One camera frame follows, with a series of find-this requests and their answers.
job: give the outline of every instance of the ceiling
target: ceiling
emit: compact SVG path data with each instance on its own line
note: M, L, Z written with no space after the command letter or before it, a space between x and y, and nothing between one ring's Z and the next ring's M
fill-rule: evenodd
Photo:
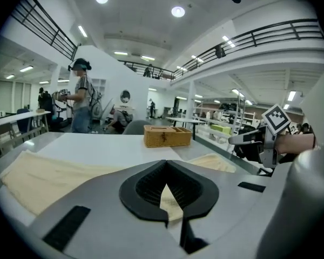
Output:
M242 0L240 4L231 0L68 1L98 48L117 59L139 63L146 63L140 56L150 56L156 59L154 66L162 67L210 28L263 0ZM186 11L182 18L171 14L177 5ZM114 51L130 55L117 56Z
M238 89L254 104L290 104L289 109L300 109L304 96L316 84L324 70L281 69L256 73L213 75L196 81L196 93L212 98L237 97L232 89ZM189 84L176 90L187 98ZM296 91L293 101L287 101L290 91Z
M20 72L21 69L33 66L32 70ZM38 54L0 37L0 79L15 75L10 80L27 83L39 83L51 79L56 64ZM68 79L69 72L62 68L60 78Z

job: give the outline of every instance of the striped shirt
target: striped shirt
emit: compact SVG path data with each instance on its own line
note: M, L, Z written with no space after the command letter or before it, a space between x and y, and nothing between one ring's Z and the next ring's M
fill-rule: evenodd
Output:
M73 103L73 110L78 110L82 107L89 106L91 95L92 95L92 80L88 76L82 76L75 88L75 93L80 89L85 89L85 98L82 101L75 101Z

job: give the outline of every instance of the black metal railing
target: black metal railing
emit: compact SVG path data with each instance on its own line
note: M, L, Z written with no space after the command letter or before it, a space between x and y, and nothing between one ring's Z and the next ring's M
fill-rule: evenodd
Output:
M126 60L119 60L119 62L122 62L129 69L133 70L135 73L141 76L144 76L145 74L150 78L158 79L158 80L172 81L174 79L174 72L167 69L162 69L156 66L149 66L147 64L142 64L142 63L128 62ZM149 67L150 72L145 72L147 67Z
M11 16L67 58L73 60L77 46L37 0L21 0Z
M317 19L296 19L264 26L223 41L201 53L175 70L173 79L180 78L186 72L243 49L289 40L322 38Z

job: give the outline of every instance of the beige cloth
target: beige cloth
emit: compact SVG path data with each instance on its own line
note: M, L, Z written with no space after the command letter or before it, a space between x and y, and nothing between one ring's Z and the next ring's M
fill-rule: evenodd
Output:
M216 154L205 155L189 163L215 170L235 172L234 166ZM24 208L39 215L48 206L85 181L119 170L121 169L87 166L45 158L25 151L1 173L0 178ZM167 186L162 193L160 207L168 212L170 221L183 216L183 211Z

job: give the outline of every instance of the black rubber pad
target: black rubber pad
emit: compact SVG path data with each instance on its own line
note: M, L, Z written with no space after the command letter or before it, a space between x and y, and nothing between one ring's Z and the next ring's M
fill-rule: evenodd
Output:
M241 182L241 183L239 183L238 186L248 189L248 190L256 191L259 193L263 193L265 190L265 186L257 185L257 184L253 184L253 183L249 183L249 182Z
M53 248L63 251L89 212L90 209L86 207L74 206L43 238L43 241Z

